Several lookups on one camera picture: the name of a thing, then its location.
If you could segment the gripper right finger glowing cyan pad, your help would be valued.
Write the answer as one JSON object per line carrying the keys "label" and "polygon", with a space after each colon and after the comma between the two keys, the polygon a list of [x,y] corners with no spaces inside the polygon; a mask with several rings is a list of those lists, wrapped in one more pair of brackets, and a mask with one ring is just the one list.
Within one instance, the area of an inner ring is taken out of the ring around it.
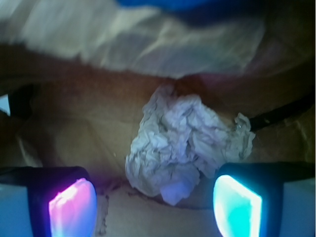
{"label": "gripper right finger glowing cyan pad", "polygon": [[316,168],[309,162],[227,163],[213,211],[224,237],[314,237]]}

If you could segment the gripper left finger glowing pink pad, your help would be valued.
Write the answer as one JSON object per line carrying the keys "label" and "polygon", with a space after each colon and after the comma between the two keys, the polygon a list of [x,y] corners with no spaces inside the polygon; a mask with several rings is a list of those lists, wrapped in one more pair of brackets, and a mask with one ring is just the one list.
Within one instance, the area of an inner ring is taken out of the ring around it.
{"label": "gripper left finger glowing pink pad", "polygon": [[97,194],[84,168],[1,168],[2,237],[90,237],[96,217]]}

